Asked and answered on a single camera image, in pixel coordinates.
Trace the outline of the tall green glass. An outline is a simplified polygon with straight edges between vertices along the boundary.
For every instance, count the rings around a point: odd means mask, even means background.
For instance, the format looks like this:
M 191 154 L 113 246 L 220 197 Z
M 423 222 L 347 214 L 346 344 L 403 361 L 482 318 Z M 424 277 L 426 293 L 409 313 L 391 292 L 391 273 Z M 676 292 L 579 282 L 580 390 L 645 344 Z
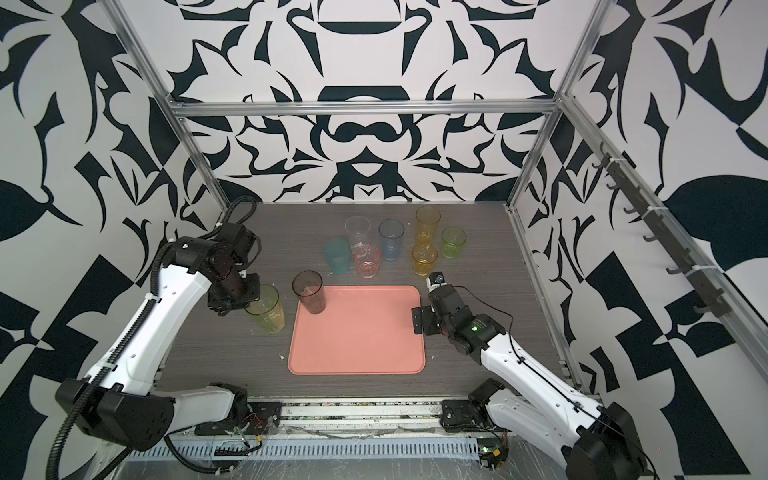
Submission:
M 281 295 L 273 285 L 262 284 L 259 298 L 251 301 L 245 311 L 270 333 L 279 333 L 285 327 Z

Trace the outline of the tall dark grey glass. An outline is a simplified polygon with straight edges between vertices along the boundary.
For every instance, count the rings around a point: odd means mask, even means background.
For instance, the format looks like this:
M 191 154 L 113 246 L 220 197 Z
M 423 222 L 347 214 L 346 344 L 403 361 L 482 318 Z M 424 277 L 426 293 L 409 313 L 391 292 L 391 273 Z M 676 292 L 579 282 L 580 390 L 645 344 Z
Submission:
M 314 270 L 298 273 L 292 281 L 292 290 L 306 310 L 317 315 L 326 308 L 323 277 Z

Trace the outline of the tall clear glass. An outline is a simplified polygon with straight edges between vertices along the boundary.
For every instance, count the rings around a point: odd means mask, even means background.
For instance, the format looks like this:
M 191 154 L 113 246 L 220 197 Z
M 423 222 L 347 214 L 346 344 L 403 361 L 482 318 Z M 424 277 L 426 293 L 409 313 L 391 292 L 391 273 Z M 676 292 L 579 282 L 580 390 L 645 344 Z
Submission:
M 347 240 L 352 251 L 371 243 L 371 221 L 362 215 L 349 217 L 344 223 Z

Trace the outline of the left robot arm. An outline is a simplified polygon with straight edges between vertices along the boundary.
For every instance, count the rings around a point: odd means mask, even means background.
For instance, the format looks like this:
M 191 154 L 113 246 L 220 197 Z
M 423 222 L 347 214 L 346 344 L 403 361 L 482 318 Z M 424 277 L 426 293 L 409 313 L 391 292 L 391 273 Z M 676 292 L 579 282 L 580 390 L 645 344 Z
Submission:
M 157 393 L 156 377 L 192 308 L 201 298 L 223 317 L 261 297 L 258 274 L 249 267 L 262 251 L 261 239 L 235 209 L 258 201 L 244 195 L 232 201 L 212 231 L 180 237 L 162 246 L 149 269 L 149 291 L 119 338 L 81 379 L 61 383 L 55 399 L 67 416 L 55 436 L 45 476 L 57 479 L 66 441 L 73 429 L 122 446 L 97 478 L 106 478 L 134 451 L 165 442 L 201 424 L 240 429 L 249 414 L 247 393 L 226 383 L 176 393 Z

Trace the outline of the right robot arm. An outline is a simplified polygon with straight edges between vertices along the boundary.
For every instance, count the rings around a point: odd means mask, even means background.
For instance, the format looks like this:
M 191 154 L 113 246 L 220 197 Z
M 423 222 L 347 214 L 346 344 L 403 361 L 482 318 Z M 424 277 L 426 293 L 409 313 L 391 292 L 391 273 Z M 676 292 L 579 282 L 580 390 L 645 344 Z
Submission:
M 475 314 L 458 287 L 429 285 L 428 303 L 412 311 L 415 333 L 441 334 L 498 377 L 477 389 L 476 404 L 496 427 L 523 438 L 564 468 L 570 479 L 638 479 L 654 474 L 632 416 L 561 380 L 531 356 L 510 328 Z

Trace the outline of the pink tray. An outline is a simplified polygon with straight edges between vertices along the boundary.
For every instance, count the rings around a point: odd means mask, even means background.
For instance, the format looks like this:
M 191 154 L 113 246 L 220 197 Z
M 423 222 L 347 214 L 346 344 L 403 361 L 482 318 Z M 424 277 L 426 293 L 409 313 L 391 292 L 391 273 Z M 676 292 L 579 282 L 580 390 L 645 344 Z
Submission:
M 299 306 L 288 369 L 295 375 L 412 375 L 426 365 L 423 337 L 414 333 L 413 286 L 328 286 L 326 307 Z

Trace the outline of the short yellow glass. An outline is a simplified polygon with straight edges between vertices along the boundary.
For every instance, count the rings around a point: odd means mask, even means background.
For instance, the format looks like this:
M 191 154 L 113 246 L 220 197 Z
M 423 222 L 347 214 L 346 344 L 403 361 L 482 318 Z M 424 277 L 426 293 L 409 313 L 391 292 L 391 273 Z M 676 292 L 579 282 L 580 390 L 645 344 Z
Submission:
M 437 248 L 431 243 L 417 243 L 412 251 L 413 271 L 416 275 L 428 276 L 439 257 Z

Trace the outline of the short green glass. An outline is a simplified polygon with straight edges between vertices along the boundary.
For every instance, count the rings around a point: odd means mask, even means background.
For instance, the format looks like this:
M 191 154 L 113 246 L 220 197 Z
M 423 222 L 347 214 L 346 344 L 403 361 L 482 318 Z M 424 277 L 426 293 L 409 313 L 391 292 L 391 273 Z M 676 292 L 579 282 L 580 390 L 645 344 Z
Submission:
M 443 257 L 447 259 L 456 259 L 462 254 L 466 246 L 467 234 L 460 227 L 449 226 L 442 231 L 441 241 Z

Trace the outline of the short pink glass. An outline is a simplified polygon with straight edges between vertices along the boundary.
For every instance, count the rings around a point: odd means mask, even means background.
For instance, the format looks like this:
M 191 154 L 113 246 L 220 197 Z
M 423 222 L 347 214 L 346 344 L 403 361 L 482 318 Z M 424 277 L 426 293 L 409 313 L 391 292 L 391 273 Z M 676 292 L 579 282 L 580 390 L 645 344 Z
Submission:
M 378 247 L 371 244 L 361 244 L 355 249 L 353 259 L 362 278 L 374 278 L 379 272 L 381 252 Z

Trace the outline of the tall yellow glass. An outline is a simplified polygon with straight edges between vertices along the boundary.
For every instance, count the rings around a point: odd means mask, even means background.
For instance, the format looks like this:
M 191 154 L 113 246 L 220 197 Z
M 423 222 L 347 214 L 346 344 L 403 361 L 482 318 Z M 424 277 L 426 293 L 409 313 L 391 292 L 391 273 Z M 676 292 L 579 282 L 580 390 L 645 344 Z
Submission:
M 431 244 L 439 229 L 442 219 L 441 212 L 431 205 L 420 207 L 415 214 L 416 218 L 416 242 Z

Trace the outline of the tall blue glass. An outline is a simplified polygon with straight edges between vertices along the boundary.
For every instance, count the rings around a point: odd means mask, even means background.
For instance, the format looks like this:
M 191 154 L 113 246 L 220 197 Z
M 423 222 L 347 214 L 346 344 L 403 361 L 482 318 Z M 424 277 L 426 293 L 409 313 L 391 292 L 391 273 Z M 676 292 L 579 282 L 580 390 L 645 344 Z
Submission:
M 382 257 L 387 261 L 396 261 L 402 250 L 405 226 L 399 220 L 386 219 L 380 223 L 378 232 Z

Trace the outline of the teal glass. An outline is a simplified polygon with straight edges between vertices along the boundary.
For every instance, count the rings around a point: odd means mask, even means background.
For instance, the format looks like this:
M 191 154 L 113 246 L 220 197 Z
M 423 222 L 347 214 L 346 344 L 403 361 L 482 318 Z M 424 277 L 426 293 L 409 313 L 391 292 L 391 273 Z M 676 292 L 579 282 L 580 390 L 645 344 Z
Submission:
M 326 262 L 335 275 L 346 274 L 350 268 L 351 252 L 345 238 L 334 237 L 323 247 Z

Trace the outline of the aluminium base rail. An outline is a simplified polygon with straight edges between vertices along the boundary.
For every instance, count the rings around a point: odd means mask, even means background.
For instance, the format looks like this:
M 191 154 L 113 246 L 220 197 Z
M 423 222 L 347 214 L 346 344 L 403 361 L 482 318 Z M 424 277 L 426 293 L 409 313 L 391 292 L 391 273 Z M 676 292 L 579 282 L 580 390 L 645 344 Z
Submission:
M 510 413 L 515 419 L 531 425 L 536 434 L 561 430 L 552 427 L 543 413 L 510 391 L 500 390 L 497 395 L 508 403 L 501 407 L 496 400 L 482 403 L 429 398 L 333 399 L 329 402 L 240 400 L 234 404 L 228 418 L 207 422 L 196 420 L 189 428 L 197 436 L 259 436 L 281 427 L 318 436 L 337 432 L 372 436 L 392 432 L 501 435 L 504 430 L 518 432 L 522 429 L 501 423 L 501 415 Z

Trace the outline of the black hook rail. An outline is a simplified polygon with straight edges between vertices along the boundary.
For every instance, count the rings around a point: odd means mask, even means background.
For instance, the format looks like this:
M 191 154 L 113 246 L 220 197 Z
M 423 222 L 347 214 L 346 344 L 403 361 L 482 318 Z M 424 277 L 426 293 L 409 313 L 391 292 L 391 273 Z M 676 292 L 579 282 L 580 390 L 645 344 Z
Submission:
M 683 275 L 693 290 L 703 302 L 703 306 L 695 306 L 698 314 L 711 313 L 717 318 L 722 318 L 733 311 L 725 297 L 724 290 L 719 287 L 707 274 L 714 270 L 712 265 L 705 265 L 695 259 L 693 250 L 680 240 L 678 228 L 673 226 L 670 210 L 661 204 L 654 204 L 653 194 L 645 188 L 638 177 L 634 177 L 633 168 L 624 158 L 615 158 L 601 151 L 602 159 L 593 165 L 596 169 L 603 169 L 613 180 L 613 184 L 607 186 L 610 190 L 621 191 L 632 205 L 625 208 L 628 215 L 636 215 L 650 230 L 649 236 L 644 236 L 645 242 L 658 242 L 674 263 L 674 267 L 667 267 L 669 275 Z

